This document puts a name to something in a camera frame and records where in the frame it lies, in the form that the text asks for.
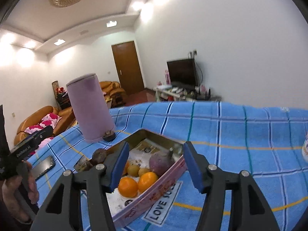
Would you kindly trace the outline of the operator left hand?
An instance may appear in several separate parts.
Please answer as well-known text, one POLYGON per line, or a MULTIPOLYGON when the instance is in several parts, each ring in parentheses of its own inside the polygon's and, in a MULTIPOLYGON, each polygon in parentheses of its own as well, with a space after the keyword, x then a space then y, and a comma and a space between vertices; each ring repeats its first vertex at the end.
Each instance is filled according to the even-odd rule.
POLYGON ((32 219, 19 192, 19 175, 1 181, 1 230, 30 230, 32 219))

